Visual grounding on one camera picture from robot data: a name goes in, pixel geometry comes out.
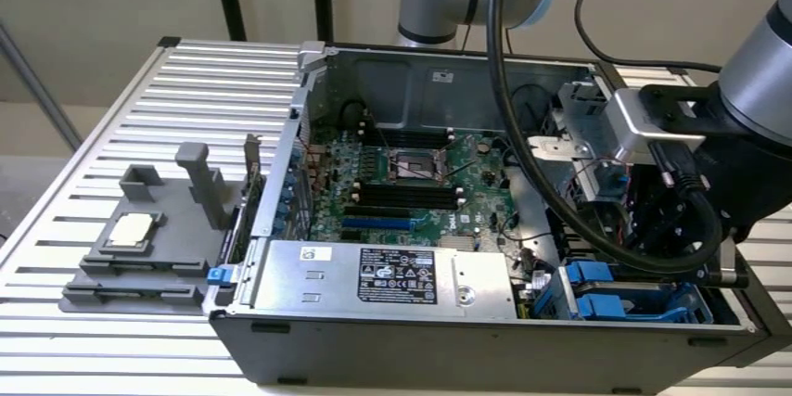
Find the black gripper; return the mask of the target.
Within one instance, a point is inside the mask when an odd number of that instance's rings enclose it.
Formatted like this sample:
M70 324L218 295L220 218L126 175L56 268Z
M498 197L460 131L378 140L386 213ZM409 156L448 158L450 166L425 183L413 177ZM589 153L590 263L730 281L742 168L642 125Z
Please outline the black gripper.
M658 273L673 281L746 287L748 267L720 246L744 241L756 222L790 203L790 149L710 136L696 149L660 140L648 151L654 165L633 170L628 188L626 247L653 262L690 262L684 272Z

